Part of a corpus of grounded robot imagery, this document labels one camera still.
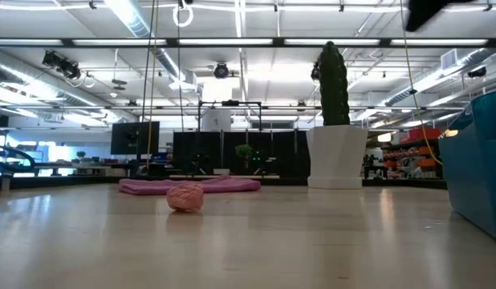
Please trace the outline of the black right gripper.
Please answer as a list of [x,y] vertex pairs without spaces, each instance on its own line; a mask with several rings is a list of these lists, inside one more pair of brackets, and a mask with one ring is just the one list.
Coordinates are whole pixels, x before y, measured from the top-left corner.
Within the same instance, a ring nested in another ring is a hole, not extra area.
[[473,0],[409,0],[409,16],[405,25],[408,32],[418,31],[430,19],[448,5],[472,2]]

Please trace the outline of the teal tupperware container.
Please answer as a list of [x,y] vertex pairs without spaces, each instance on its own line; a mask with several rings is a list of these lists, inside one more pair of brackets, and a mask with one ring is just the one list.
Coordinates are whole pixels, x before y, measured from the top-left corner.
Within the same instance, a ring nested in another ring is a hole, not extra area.
[[472,100],[439,140],[453,211],[496,239],[496,92]]

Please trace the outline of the green cactus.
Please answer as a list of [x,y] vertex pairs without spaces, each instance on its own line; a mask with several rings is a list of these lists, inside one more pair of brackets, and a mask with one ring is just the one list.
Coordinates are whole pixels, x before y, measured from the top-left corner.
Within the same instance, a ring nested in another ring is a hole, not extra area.
[[338,47],[328,41],[318,58],[323,125],[350,124],[347,68]]

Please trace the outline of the shelf with orange bins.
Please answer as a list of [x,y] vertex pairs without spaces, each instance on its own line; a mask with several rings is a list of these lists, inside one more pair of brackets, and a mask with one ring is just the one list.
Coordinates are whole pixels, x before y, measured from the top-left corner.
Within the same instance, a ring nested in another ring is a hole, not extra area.
[[361,175],[365,179],[442,179],[436,128],[370,132]]

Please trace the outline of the white hexagonal plant pot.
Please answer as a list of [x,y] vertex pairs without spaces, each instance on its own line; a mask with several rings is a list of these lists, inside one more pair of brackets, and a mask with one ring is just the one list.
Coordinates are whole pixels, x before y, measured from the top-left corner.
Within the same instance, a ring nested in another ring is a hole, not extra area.
[[311,189],[361,189],[360,176],[368,130],[351,125],[321,126],[307,131]]

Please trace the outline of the black partition panels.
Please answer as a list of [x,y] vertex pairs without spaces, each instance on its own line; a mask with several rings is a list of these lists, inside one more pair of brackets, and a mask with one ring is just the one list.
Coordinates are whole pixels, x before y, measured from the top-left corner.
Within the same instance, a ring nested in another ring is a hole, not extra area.
[[[253,149],[249,168],[236,155],[235,147]],[[185,173],[212,174],[227,169],[234,175],[277,175],[305,178],[310,174],[310,156],[304,131],[175,132],[173,165]]]

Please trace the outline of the small green background plant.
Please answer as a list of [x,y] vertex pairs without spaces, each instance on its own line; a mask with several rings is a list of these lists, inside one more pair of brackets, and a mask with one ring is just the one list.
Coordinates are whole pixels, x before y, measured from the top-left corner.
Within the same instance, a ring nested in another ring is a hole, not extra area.
[[253,154],[253,149],[248,144],[240,144],[235,147],[235,152],[236,155],[242,159],[243,167],[248,169]]

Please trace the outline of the white background cylinder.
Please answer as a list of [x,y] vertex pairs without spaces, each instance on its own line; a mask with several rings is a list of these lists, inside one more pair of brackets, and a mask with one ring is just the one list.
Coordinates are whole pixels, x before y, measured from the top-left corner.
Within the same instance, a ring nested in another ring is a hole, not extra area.
[[227,109],[210,109],[201,116],[201,130],[205,132],[229,132],[231,124],[231,111]]

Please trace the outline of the purple folded cloth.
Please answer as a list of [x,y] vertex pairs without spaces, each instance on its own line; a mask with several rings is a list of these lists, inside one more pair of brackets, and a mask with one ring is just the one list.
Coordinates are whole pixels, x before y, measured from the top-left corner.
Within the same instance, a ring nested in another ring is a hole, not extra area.
[[253,192],[262,188],[261,182],[251,179],[220,176],[202,181],[146,181],[136,179],[121,179],[119,191],[131,195],[166,195],[179,185],[199,185],[204,193],[234,193]]

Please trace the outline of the pink textured toy ball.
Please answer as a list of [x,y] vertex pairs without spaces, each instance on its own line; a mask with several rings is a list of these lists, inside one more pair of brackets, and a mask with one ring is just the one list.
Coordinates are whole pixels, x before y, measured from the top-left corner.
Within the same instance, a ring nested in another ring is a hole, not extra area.
[[184,182],[170,189],[166,200],[172,210],[186,213],[199,212],[204,203],[203,187],[192,182]]

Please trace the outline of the black background monitor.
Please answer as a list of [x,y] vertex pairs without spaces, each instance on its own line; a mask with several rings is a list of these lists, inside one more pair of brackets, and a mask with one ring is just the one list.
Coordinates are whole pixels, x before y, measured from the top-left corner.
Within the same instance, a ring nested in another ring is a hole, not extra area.
[[111,154],[137,155],[157,153],[160,123],[122,123],[112,126]]

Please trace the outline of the dark curved tube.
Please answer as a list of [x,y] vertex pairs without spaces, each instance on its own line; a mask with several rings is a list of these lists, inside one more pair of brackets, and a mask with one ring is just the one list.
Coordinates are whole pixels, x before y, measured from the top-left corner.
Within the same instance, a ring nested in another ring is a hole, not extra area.
[[6,153],[14,153],[16,155],[19,155],[20,157],[23,157],[29,162],[28,166],[14,166],[14,165],[9,165],[6,162],[0,161],[0,168],[2,168],[4,171],[9,171],[12,173],[29,173],[35,169],[35,160],[27,153],[4,145],[0,145],[0,149],[2,149]]

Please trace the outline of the black aluminium table frame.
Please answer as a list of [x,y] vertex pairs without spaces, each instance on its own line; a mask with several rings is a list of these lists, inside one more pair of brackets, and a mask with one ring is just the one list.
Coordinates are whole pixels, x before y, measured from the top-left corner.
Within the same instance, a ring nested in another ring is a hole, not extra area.
[[[121,177],[68,176],[68,177],[13,177],[9,178],[9,189],[38,189],[71,185],[118,184]],[[272,186],[306,186],[305,178],[260,178],[261,185]],[[416,187],[428,189],[447,189],[444,180],[398,179],[398,180],[362,180],[363,186],[382,187]]]

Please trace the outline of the black background gantry frame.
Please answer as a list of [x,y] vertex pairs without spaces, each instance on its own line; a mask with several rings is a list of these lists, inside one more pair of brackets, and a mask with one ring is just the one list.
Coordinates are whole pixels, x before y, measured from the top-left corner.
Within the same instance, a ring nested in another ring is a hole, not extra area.
[[203,124],[202,124],[202,117],[205,115],[205,112],[202,112],[202,107],[204,105],[208,106],[206,111],[208,112],[209,110],[212,109],[242,109],[242,110],[252,110],[253,106],[258,107],[258,123],[259,123],[259,132],[262,131],[262,103],[261,102],[256,102],[256,101],[238,101],[238,100],[225,100],[221,102],[217,101],[203,101],[199,100],[197,104],[197,131],[201,132],[203,129]]

